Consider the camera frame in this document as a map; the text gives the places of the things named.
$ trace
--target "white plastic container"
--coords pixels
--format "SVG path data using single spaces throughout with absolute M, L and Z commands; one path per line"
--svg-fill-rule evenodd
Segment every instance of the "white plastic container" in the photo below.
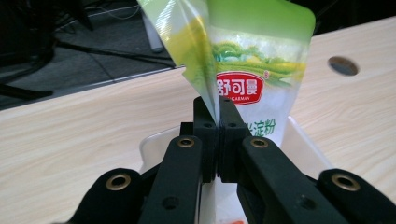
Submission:
M 180 127 L 175 127 L 147 137 L 140 143 L 143 166 L 140 173 L 163 160 L 169 142 L 178 136 Z M 282 151 L 306 175 L 318 178 L 321 171 L 332 168 L 330 162 L 303 132 L 292 117 L 288 118 Z M 203 185 L 200 223 L 242 224 L 247 223 L 236 195 L 235 184 L 223 184 L 216 179 Z

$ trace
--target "white tray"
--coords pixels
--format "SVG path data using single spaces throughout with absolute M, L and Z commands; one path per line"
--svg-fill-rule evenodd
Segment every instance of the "white tray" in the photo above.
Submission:
M 179 128 L 156 133 L 140 143 L 143 159 L 141 173 L 163 160 L 169 142 L 178 136 Z M 321 171 L 332 168 L 330 162 L 292 117 L 289 117 L 280 148 L 304 174 L 311 177 L 318 178 Z M 200 223 L 247 223 L 236 196 L 235 184 L 223 184 L 219 179 L 212 184 L 205 184 L 201 200 Z

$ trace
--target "wooden table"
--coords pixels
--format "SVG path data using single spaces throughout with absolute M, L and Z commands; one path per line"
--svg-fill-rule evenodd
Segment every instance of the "wooden table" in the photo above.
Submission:
M 315 36 L 291 115 L 336 167 L 396 202 L 396 18 Z M 360 68 L 336 74 L 340 55 Z M 69 219 L 108 170 L 142 165 L 146 136 L 192 120 L 183 69 L 0 112 L 0 223 Z

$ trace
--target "gray floor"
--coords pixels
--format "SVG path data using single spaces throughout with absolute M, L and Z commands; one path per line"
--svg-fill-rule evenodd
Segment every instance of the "gray floor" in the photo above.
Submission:
M 122 50 L 170 58 L 166 50 L 161 53 L 151 51 L 141 14 L 136 12 L 135 7 L 113 11 L 111 15 L 102 11 L 92 14 L 99 14 L 90 17 L 93 31 L 89 31 L 78 22 L 73 22 L 62 30 L 58 30 L 55 36 L 63 42 L 84 47 Z M 88 54 L 57 47 L 55 56 L 45 67 L 8 85 L 32 91 L 54 91 L 51 97 L 58 97 L 172 69 L 174 66 L 170 59 L 157 61 L 167 64 Z M 8 76 L 26 67 L 28 64 L 0 68 L 0 77 Z M 0 109 L 33 102 L 36 101 L 0 96 Z

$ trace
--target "red oval label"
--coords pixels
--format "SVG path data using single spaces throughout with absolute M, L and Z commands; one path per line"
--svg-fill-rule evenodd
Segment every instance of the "red oval label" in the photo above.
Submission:
M 260 101 L 264 80 L 248 72 L 222 72 L 217 75 L 219 95 L 230 98 L 236 105 L 249 105 Z

